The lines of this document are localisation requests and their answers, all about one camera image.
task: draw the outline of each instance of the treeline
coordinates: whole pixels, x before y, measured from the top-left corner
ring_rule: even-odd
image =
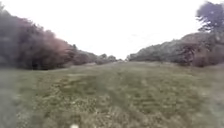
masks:
[[[12,16],[0,3],[0,66],[48,70],[66,65],[116,61],[78,50],[49,30]]]
[[[198,33],[179,40],[141,49],[127,57],[129,61],[173,62],[204,67],[224,62],[224,10],[222,4],[206,2],[197,11],[203,23]]]

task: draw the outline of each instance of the overcast sky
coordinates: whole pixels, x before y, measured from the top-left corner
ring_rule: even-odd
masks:
[[[0,0],[13,15],[96,54],[125,58],[143,47],[196,32],[204,0]]]

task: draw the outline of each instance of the grassy field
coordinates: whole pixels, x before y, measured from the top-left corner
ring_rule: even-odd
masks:
[[[1,70],[0,120],[6,128],[223,128],[223,76],[222,65],[156,63]]]

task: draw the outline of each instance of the grassy path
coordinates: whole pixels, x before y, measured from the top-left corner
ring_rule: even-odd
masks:
[[[0,112],[19,110],[21,128],[222,128],[222,70],[121,63],[19,71],[0,92]]]

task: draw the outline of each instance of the tree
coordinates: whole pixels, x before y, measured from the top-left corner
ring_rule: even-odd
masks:
[[[197,11],[197,18],[203,24],[199,31],[220,32],[224,30],[223,4],[206,2]]]

